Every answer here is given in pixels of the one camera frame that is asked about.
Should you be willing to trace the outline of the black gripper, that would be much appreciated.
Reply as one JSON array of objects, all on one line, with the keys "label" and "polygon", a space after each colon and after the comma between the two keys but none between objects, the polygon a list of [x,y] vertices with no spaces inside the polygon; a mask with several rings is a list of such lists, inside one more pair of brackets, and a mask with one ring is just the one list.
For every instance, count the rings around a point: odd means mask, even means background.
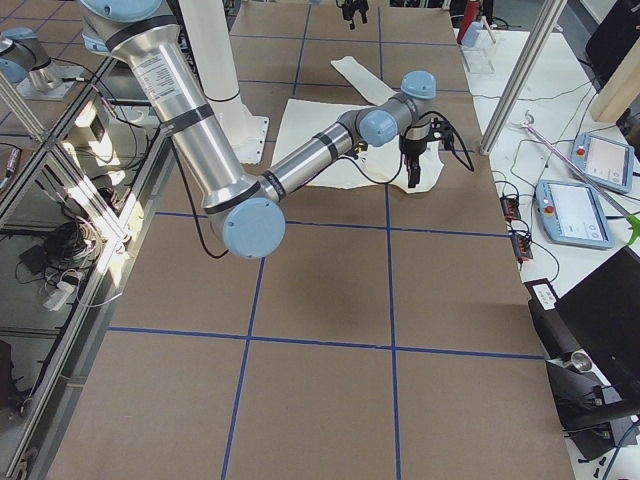
[{"label": "black gripper", "polygon": [[421,180],[421,166],[419,157],[426,151],[427,145],[435,141],[432,131],[432,121],[427,119],[420,125],[410,127],[402,135],[402,155],[406,160],[407,186],[416,187]]},{"label": "black gripper", "polygon": [[355,29],[353,11],[358,11],[363,24],[368,23],[367,12],[369,4],[367,0],[336,0],[336,6],[343,10],[343,19],[348,23],[349,29]]}]

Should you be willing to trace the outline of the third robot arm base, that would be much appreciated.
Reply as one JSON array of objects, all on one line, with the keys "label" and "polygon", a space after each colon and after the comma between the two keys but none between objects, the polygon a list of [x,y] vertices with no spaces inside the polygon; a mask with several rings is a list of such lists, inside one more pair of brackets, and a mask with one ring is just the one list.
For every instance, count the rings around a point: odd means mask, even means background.
[{"label": "third robot arm base", "polygon": [[78,79],[82,66],[59,65],[30,28],[1,32],[1,73],[28,100],[62,101]]}]

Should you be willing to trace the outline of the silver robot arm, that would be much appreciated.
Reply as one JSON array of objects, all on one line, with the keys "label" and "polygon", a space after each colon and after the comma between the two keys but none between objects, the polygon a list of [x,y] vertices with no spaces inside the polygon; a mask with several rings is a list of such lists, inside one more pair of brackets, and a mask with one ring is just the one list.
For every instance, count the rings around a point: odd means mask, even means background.
[{"label": "silver robot arm", "polygon": [[[282,242],[286,221],[278,203],[360,141],[381,147],[422,127],[436,96],[436,79],[413,71],[385,103],[351,110],[259,176],[248,174],[215,116],[196,72],[178,45],[182,25],[192,45],[213,47],[222,72],[237,80],[228,25],[219,2],[181,6],[177,21],[164,1],[84,1],[87,49],[126,63],[171,136],[202,193],[202,208],[227,250],[247,259],[264,258]],[[203,32],[205,37],[195,37]]]}]

